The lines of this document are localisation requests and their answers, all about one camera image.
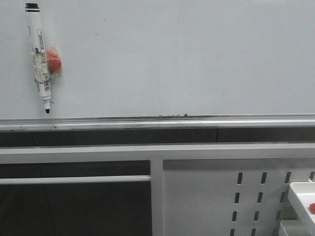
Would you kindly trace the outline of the red round magnet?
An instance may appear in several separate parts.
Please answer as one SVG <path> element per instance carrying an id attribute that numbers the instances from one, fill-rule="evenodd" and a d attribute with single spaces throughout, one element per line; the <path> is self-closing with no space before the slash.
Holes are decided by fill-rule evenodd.
<path id="1" fill-rule="evenodd" d="M 46 53 L 47 64 L 50 74 L 56 74 L 60 72 L 62 68 L 62 61 L 57 52 L 49 50 Z"/>

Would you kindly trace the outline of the white whiteboard marker pen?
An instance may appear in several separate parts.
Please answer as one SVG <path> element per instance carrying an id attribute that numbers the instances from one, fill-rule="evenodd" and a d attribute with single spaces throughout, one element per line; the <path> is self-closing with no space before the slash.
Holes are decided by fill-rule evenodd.
<path id="1" fill-rule="evenodd" d="M 50 113 L 51 87 L 40 8 L 37 3 L 26 3 L 25 12 L 28 17 L 28 30 L 31 42 L 31 57 L 34 67 L 34 78 L 45 112 Z"/>

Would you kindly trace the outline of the white whiteboard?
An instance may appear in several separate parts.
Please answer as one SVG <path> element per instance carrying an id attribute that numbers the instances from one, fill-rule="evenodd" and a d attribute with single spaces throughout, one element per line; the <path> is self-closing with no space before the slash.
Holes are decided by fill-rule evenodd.
<path id="1" fill-rule="evenodd" d="M 0 3 L 0 117 L 315 112 L 312 0 L 40 0 L 62 76 L 45 113 L 23 0 Z"/>

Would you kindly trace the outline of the white plastic tray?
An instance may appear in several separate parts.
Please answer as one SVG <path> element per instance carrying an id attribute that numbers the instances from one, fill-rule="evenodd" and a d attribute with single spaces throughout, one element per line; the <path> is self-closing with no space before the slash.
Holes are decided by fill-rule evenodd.
<path id="1" fill-rule="evenodd" d="M 287 195 L 307 232 L 315 235 L 315 214 L 310 211 L 310 204 L 315 203 L 314 182 L 292 182 Z"/>

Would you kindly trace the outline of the lower white plastic bin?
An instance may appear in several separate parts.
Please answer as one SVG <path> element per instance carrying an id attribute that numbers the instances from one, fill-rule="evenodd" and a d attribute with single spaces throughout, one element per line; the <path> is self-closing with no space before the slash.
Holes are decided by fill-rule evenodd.
<path id="1" fill-rule="evenodd" d="M 300 220 L 282 220 L 278 231 L 279 236 L 310 236 Z"/>

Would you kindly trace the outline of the small red object in tray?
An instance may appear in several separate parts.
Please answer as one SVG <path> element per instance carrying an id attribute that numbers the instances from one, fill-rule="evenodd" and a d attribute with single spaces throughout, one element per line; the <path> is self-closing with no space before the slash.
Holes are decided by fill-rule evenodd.
<path id="1" fill-rule="evenodd" d="M 309 205 L 309 210 L 312 214 L 315 214 L 315 203 Z"/>

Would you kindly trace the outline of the white metal pegboard frame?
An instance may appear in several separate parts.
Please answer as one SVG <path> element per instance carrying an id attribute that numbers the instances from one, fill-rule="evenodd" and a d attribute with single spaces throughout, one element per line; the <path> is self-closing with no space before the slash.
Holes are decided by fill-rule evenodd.
<path id="1" fill-rule="evenodd" d="M 3 236 L 276 236 L 312 143 L 3 148 Z"/>

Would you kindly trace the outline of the aluminium whiteboard tray rail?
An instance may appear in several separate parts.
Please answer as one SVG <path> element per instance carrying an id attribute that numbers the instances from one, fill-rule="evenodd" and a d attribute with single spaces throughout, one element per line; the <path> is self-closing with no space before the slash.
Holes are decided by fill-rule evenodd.
<path id="1" fill-rule="evenodd" d="M 1 132 L 312 127 L 313 114 L 2 119 Z"/>

